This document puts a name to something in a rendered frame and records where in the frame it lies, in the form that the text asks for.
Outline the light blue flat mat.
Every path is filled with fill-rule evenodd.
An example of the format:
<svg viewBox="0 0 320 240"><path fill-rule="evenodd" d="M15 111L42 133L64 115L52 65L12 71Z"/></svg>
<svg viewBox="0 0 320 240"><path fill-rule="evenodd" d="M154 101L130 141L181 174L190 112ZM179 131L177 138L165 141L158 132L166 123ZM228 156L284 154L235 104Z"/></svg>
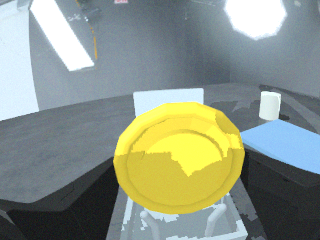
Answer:
<svg viewBox="0 0 320 240"><path fill-rule="evenodd" d="M320 135L279 119L240 132L241 141L265 156L320 173Z"/></svg>

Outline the white cylinder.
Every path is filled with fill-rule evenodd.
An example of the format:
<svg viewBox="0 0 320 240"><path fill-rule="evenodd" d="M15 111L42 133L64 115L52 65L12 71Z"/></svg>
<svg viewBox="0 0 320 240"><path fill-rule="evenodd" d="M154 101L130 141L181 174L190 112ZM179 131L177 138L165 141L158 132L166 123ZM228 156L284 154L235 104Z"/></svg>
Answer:
<svg viewBox="0 0 320 240"><path fill-rule="evenodd" d="M264 120L279 119L281 95L275 92L261 92L259 115Z"/></svg>

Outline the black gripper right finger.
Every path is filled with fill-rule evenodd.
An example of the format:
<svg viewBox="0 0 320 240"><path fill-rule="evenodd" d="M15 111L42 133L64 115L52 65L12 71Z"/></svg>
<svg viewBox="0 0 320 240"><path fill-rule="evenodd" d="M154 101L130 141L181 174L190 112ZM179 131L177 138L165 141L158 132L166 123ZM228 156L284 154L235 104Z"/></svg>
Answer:
<svg viewBox="0 0 320 240"><path fill-rule="evenodd" d="M320 239L320 173L244 148L240 177L268 240Z"/></svg>

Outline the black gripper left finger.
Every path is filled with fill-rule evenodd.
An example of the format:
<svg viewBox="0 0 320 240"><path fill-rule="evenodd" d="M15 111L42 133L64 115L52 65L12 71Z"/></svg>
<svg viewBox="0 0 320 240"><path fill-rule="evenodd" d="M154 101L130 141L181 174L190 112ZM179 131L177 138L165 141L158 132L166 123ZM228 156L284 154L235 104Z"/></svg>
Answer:
<svg viewBox="0 0 320 240"><path fill-rule="evenodd" d="M12 240L107 240L119 187L111 156L31 204L0 199L0 233Z"/></svg>

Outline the yellow plate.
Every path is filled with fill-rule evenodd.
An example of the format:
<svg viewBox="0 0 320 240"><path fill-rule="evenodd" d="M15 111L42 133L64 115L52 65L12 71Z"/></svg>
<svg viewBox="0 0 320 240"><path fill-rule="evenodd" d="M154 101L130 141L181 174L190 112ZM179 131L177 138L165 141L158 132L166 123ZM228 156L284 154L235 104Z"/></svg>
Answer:
<svg viewBox="0 0 320 240"><path fill-rule="evenodd" d="M167 215L200 211L227 195L245 155L239 128L196 101L143 113L116 148L113 167L129 199Z"/></svg>

